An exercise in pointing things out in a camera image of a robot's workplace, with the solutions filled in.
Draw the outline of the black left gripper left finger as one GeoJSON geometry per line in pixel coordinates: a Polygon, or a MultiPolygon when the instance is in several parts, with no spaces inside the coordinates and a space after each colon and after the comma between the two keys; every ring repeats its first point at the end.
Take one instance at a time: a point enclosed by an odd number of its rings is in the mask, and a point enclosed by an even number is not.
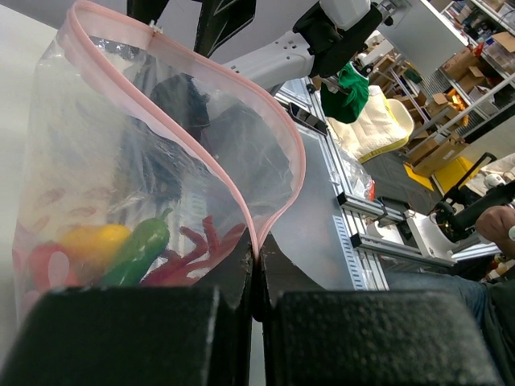
{"type": "Polygon", "coordinates": [[[249,235],[188,287],[68,288],[25,318],[4,385],[246,385],[249,235]]]}

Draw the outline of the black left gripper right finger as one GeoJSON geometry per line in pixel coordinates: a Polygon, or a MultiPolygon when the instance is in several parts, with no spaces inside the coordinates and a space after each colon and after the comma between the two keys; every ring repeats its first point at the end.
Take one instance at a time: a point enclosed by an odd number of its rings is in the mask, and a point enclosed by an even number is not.
{"type": "Polygon", "coordinates": [[[269,385],[499,385],[463,301],[442,291],[331,291],[267,236],[256,268],[269,385]]]}

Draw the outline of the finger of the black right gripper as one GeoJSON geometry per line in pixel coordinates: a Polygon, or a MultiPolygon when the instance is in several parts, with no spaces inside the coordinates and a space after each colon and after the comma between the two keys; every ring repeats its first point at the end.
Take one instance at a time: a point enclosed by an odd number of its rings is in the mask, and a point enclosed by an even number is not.
{"type": "Polygon", "coordinates": [[[254,19],[256,0],[203,0],[194,52],[210,57],[254,19]]]}
{"type": "Polygon", "coordinates": [[[136,20],[159,20],[168,0],[127,0],[126,14],[136,20]]]}

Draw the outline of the red toy lobster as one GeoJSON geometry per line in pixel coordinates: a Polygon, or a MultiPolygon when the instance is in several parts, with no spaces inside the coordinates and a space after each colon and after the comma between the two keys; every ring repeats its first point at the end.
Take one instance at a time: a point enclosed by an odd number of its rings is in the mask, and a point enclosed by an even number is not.
{"type": "Polygon", "coordinates": [[[141,286],[188,286],[196,283],[206,273],[220,264],[236,247],[246,226],[237,224],[225,235],[218,236],[211,216],[202,220],[204,234],[182,226],[179,232],[188,238],[194,249],[184,256],[166,250],[167,261],[148,273],[141,286]]]}

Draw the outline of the green toy chili pepper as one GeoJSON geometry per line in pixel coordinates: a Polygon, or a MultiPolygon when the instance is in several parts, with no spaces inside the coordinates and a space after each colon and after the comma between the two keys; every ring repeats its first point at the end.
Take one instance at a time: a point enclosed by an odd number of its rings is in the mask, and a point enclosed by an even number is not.
{"type": "Polygon", "coordinates": [[[143,220],[138,224],[97,284],[137,285],[168,245],[170,230],[167,217],[171,212],[172,209],[169,207],[160,216],[143,220]]]}

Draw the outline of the orange yellow toy mango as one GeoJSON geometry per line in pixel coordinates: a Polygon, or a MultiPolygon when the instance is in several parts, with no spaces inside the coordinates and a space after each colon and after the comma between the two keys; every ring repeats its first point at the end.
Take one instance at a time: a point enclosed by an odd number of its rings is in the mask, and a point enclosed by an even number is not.
{"type": "Polygon", "coordinates": [[[130,229],[120,224],[77,226],[61,236],[58,243],[74,263],[105,269],[130,235],[130,229]]]}

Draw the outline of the clear pink zip top bag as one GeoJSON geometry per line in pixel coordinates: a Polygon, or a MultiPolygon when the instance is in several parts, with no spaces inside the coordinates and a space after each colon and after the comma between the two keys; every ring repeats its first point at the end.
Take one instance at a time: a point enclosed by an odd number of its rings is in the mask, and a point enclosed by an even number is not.
{"type": "MultiPolygon", "coordinates": [[[[218,236],[244,224],[258,255],[305,170],[299,132],[265,89],[146,24],[76,2],[35,68],[13,241],[18,317],[49,291],[34,287],[31,252],[72,228],[132,233],[170,207],[170,240],[146,275],[166,250],[191,252],[179,229],[203,235],[207,216],[218,236]]],[[[71,264],[85,287],[109,267],[71,264]]]]}

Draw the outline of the red toy chili pepper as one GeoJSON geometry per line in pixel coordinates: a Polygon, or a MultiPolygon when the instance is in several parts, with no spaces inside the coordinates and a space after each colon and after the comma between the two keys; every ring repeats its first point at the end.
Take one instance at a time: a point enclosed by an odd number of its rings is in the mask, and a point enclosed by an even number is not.
{"type": "Polygon", "coordinates": [[[56,243],[36,247],[28,258],[34,287],[40,293],[55,287],[77,287],[79,280],[72,268],[68,252],[56,243]]]}

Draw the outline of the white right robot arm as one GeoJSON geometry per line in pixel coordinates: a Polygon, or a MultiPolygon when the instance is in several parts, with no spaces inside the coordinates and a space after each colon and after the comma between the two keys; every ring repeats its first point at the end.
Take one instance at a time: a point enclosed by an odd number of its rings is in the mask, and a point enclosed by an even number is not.
{"type": "MultiPolygon", "coordinates": [[[[209,57],[253,21],[256,5],[203,1],[195,52],[209,57]]],[[[391,1],[318,1],[283,36],[225,66],[266,90],[305,76],[329,78],[366,50],[381,24],[393,24],[396,9],[391,1]]]]}

